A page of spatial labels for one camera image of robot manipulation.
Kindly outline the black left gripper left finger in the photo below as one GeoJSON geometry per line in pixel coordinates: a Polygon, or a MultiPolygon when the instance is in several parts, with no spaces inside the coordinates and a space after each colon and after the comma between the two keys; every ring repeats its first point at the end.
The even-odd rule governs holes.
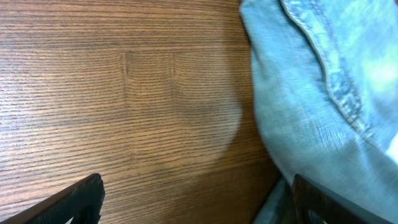
{"type": "Polygon", "coordinates": [[[99,173],[91,174],[2,224],[97,224],[105,196],[99,173]]]}

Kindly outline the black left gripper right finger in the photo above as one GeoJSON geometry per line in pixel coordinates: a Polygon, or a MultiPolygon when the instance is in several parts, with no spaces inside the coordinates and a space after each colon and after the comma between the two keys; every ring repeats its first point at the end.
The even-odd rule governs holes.
{"type": "Polygon", "coordinates": [[[299,223],[391,224],[300,174],[294,177],[292,193],[299,223]]]}

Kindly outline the light blue denim shorts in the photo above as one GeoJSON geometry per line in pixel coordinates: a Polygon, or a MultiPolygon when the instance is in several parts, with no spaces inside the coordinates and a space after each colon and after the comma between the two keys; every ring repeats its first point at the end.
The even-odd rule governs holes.
{"type": "Polygon", "coordinates": [[[295,223],[303,175],[397,222],[397,2],[244,0],[254,112],[282,174],[256,223],[295,223]]]}

